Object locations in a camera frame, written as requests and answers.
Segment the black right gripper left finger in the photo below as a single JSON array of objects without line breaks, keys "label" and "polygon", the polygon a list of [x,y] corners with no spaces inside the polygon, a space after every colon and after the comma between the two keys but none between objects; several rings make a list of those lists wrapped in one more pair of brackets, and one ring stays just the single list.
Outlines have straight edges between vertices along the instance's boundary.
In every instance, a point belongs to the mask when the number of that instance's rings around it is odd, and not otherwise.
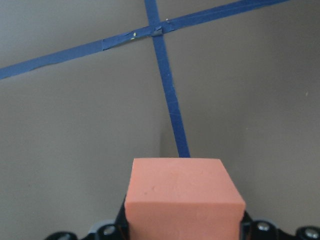
[{"label": "black right gripper left finger", "polygon": [[122,204],[120,206],[120,209],[118,211],[118,214],[115,219],[115,226],[117,227],[119,234],[121,235],[122,240],[129,240],[129,224],[126,218],[125,213],[125,198],[122,201]]}]

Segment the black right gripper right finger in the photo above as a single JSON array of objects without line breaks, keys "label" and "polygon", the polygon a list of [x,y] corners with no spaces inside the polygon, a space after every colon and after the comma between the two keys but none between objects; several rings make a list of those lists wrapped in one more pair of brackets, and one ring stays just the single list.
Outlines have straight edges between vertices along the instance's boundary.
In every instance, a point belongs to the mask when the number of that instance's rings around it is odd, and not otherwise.
[{"label": "black right gripper right finger", "polygon": [[240,222],[240,232],[239,232],[239,239],[246,240],[249,236],[252,218],[248,214],[247,211],[244,212],[243,218]]}]

